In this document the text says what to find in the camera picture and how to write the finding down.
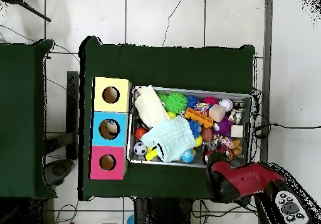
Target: green tablecloth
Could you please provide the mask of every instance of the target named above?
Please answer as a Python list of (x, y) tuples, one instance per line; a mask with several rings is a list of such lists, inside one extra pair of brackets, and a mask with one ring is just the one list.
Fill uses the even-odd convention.
[(0, 45), (0, 196), (50, 198), (45, 155), (43, 61), (53, 41)]
[(85, 99), (85, 108), (83, 111), (80, 101), (80, 139), (83, 139), (84, 147), (79, 153), (84, 158), (80, 160), (80, 174), (83, 176), (78, 182), (79, 197), (212, 198), (213, 194), (206, 185), (206, 171), (202, 168), (129, 163), (122, 181), (87, 179), (92, 77), (125, 78), (133, 86), (251, 94), (254, 53), (251, 45), (240, 49), (153, 48), (101, 45), (96, 37), (87, 37), (80, 46), (80, 98)]

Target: green spiky ball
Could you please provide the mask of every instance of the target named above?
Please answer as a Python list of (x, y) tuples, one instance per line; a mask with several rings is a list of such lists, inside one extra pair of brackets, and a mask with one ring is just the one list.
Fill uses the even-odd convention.
[(166, 111), (179, 114), (182, 110), (185, 110), (187, 100), (182, 93), (172, 92), (168, 95), (165, 104)]

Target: orange ball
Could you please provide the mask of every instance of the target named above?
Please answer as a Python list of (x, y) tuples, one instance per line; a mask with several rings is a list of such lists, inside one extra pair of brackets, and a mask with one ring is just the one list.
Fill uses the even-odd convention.
[(137, 139), (141, 139), (144, 134), (146, 134), (146, 130), (143, 127), (139, 127), (135, 131), (135, 137)]

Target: white cloth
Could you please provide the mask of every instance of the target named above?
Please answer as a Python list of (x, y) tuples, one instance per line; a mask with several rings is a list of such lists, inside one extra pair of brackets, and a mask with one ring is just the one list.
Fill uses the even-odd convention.
[(135, 107), (144, 124), (152, 128), (158, 122), (170, 119), (151, 85), (139, 88), (137, 91), (140, 95), (135, 100)]

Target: metal tray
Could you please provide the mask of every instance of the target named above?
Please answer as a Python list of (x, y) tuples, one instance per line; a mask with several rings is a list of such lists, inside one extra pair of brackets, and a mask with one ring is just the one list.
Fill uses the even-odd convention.
[[(184, 166), (184, 167), (195, 167), (195, 168), (205, 168), (206, 166), (202, 160), (202, 146), (195, 147), (196, 156), (192, 163), (185, 163), (184, 161), (172, 161), (170, 163), (164, 163), (157, 156), (151, 161), (146, 161), (145, 159), (139, 158), (134, 154), (134, 146), (137, 142), (134, 135), (135, 130), (139, 127), (139, 124), (135, 120), (138, 116), (137, 109), (135, 108), (135, 92), (138, 88), (143, 86), (133, 87), (130, 93), (130, 108), (129, 108), (129, 131), (128, 131), (128, 140), (127, 140), (127, 159), (131, 163), (143, 163), (143, 164), (159, 164), (159, 165), (173, 165), (173, 166)], [(242, 114), (240, 125), (243, 125), (244, 132), (243, 138), (241, 139), (242, 155), (244, 157), (235, 156), (231, 162), (233, 166), (244, 165), (246, 162), (250, 161), (251, 158), (251, 140), (252, 128), (253, 128), (253, 111), (254, 111), (254, 100), (251, 95), (247, 94), (236, 94), (236, 93), (224, 93), (224, 92), (210, 92), (210, 91), (201, 91), (201, 90), (187, 90), (187, 89), (178, 89), (178, 88), (162, 88), (154, 87), (156, 92), (169, 94), (171, 92), (181, 92), (184, 95), (195, 95), (199, 98), (204, 98), (208, 96), (215, 97), (217, 100), (227, 98), (232, 101), (235, 100), (244, 100), (245, 101), (245, 111)]]

